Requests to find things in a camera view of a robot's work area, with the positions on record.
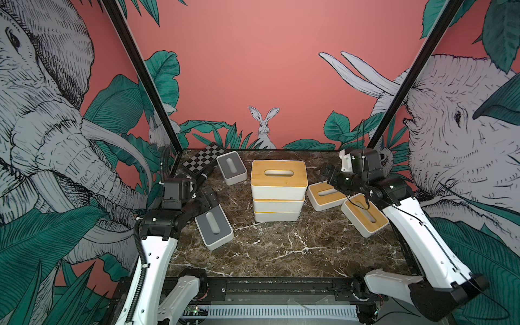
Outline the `grey lid tissue box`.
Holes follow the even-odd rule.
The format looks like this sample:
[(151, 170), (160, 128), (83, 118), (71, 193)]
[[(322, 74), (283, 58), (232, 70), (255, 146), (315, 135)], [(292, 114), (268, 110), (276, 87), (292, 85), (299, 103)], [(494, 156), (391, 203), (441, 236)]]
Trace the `grey lid tissue box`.
[(234, 232), (222, 206), (211, 208), (195, 219), (204, 245), (214, 251), (234, 239)]
[(227, 186), (247, 180), (246, 167), (237, 151), (218, 156), (217, 163)]

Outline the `large bamboo lid tissue box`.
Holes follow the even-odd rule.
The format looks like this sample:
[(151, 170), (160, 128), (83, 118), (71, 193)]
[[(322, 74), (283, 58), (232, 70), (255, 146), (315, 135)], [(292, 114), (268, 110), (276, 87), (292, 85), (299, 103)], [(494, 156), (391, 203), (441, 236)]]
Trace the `large bamboo lid tissue box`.
[(268, 200), (253, 199), (253, 208), (256, 213), (295, 213), (300, 212), (304, 205), (302, 200)]

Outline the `yellow lid tissue box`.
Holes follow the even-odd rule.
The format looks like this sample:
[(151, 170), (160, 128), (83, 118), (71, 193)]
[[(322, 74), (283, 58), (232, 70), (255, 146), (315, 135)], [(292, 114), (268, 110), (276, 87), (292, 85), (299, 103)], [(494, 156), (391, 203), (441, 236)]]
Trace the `yellow lid tissue box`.
[(300, 212), (254, 212), (256, 222), (295, 222)]

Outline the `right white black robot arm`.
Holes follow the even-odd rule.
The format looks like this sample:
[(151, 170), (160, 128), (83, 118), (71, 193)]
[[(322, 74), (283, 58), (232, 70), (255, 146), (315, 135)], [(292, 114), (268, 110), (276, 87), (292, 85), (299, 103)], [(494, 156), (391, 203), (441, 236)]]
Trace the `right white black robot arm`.
[(402, 178), (383, 177), (380, 171), (342, 171), (326, 163), (320, 180), (346, 196), (364, 195), (399, 232), (422, 269), (420, 276), (372, 269), (362, 275), (363, 293), (405, 301), (426, 319), (438, 322), (489, 287), (488, 279), (474, 274), (444, 242)]

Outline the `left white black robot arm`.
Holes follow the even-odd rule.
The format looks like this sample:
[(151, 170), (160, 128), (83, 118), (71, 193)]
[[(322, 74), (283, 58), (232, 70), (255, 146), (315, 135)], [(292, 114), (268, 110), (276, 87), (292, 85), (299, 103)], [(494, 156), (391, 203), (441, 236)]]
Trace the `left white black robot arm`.
[(217, 206), (215, 195), (200, 187), (223, 153), (225, 149), (211, 143), (182, 164), (167, 168), (161, 163), (164, 197), (134, 227), (138, 264), (116, 324), (176, 324), (191, 302), (206, 297), (207, 273), (194, 268), (181, 273), (165, 298), (161, 293), (182, 230)]

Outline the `right edge bamboo tissue box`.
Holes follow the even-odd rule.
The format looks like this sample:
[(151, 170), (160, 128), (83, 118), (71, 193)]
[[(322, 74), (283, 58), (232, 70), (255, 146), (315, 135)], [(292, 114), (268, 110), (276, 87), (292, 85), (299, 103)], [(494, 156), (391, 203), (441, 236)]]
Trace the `right edge bamboo tissue box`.
[(363, 194), (348, 197), (341, 205), (341, 211), (364, 238), (370, 238), (389, 225), (386, 216)]

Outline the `small bamboo lid tissue box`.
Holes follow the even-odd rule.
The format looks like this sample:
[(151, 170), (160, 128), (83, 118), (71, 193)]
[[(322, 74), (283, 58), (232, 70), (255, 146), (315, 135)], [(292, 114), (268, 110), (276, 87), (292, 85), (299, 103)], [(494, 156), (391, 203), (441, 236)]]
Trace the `small bamboo lid tissue box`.
[(347, 197), (326, 181), (309, 185), (306, 195), (315, 211), (341, 206)]

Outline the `black white chessboard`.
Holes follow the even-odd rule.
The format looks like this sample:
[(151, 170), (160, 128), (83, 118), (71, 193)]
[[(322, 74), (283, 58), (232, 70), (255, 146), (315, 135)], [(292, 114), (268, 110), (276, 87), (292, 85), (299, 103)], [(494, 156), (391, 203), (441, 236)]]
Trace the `black white chessboard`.
[(207, 167), (214, 167), (217, 164), (217, 157), (225, 153), (225, 149), (215, 142), (211, 142), (205, 149), (183, 162), (181, 166), (190, 176), (198, 177)]

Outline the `green circuit board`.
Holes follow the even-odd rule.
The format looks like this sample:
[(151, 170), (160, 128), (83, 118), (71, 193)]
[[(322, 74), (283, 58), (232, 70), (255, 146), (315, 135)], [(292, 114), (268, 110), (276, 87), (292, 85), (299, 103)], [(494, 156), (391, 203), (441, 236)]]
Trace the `green circuit board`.
[(208, 305), (191, 305), (184, 311), (183, 317), (186, 318), (205, 318), (209, 315)]

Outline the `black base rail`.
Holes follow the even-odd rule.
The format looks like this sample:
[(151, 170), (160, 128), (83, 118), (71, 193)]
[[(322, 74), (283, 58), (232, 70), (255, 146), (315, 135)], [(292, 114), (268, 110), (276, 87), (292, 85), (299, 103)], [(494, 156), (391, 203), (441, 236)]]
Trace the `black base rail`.
[(202, 292), (189, 303), (224, 302), (233, 295), (332, 295), (335, 301), (355, 303), (369, 299), (357, 278), (209, 277)]

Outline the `right black frame post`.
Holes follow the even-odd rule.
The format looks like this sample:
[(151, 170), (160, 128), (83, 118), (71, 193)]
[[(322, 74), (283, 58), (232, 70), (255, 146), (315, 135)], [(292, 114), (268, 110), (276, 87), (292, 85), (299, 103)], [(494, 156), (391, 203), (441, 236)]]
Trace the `right black frame post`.
[(400, 86), (398, 92), (395, 94), (385, 115), (381, 119), (381, 122), (377, 127), (374, 135), (368, 142), (368, 148), (375, 149), (377, 143), (383, 137), (385, 130), (389, 126), (391, 120), (393, 119), (399, 108), (402, 106), (406, 98), (406, 95), (411, 90), (416, 79), (422, 73), (424, 67), (427, 64), (428, 59), (432, 55), (433, 51), (436, 49), (438, 43), (441, 41), (441, 38), (444, 36), (450, 23), (453, 21), (457, 12), (463, 5), (463, 2), (463, 0), (449, 0), (445, 2), (440, 14), (438, 15), (435, 21), (435, 24), (431, 28), (425, 40), (425, 43), (421, 47), (421, 51), (419, 51), (417, 58), (413, 62), (413, 65), (410, 67), (408, 74), (402, 82), (402, 85)]

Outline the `black frame post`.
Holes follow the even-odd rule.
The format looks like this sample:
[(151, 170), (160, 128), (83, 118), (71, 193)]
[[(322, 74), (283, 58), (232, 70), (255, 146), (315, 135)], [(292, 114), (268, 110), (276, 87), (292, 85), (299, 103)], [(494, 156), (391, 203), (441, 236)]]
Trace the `black frame post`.
[(161, 97), (158, 90), (152, 80), (152, 77), (148, 71), (146, 63), (142, 58), (140, 50), (135, 42), (133, 35), (126, 23), (126, 19), (123, 16), (121, 6), (118, 1), (113, 0), (102, 0), (102, 4), (108, 13), (108, 16), (115, 28), (121, 43), (123, 44), (125, 51), (141, 81), (146, 95), (149, 97), (155, 112), (157, 113), (163, 128), (168, 135), (169, 141), (172, 146), (172, 151), (176, 153), (176, 157), (181, 157), (183, 154), (183, 148), (177, 135), (171, 126), (171, 120), (167, 115)]
[(368, 142), (368, 148), (375, 149), (377, 143), (383, 137), (385, 130), (389, 126), (391, 120), (393, 119), (399, 108), (402, 106), (406, 98), (406, 95), (411, 90), (416, 79), (422, 73), (424, 67), (427, 64), (428, 59), (432, 55), (433, 51), (436, 49), (438, 43), (441, 41), (441, 38), (444, 36), (450, 23), (453, 21), (457, 12), (463, 5), (463, 2), (463, 0), (449, 0), (445, 2), (440, 14), (438, 15), (435, 21), (435, 24), (431, 28), (425, 40), (425, 43), (421, 47), (421, 51), (419, 51), (417, 58), (413, 62), (413, 65), (410, 67), (408, 74), (402, 82), (402, 85), (400, 86), (398, 92), (395, 94), (385, 115), (381, 119), (381, 122), (377, 127), (374, 135)]

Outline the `left black frame post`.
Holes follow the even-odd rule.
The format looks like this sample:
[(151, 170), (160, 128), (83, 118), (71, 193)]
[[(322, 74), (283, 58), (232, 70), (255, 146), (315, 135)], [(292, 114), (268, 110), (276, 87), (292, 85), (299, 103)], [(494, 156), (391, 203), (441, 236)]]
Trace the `left black frame post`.
[(123, 44), (125, 51), (141, 81), (146, 95), (149, 97), (155, 112), (157, 113), (163, 128), (168, 135), (169, 141), (172, 146), (172, 151), (176, 153), (176, 157), (181, 157), (183, 154), (183, 148), (177, 135), (171, 126), (171, 120), (167, 115), (161, 97), (158, 90), (152, 80), (152, 77), (148, 71), (146, 63), (142, 58), (140, 50), (135, 42), (133, 35), (126, 23), (126, 19), (123, 16), (121, 6), (118, 1), (113, 0), (102, 0), (102, 4), (108, 13), (108, 16), (115, 28), (121, 43)]

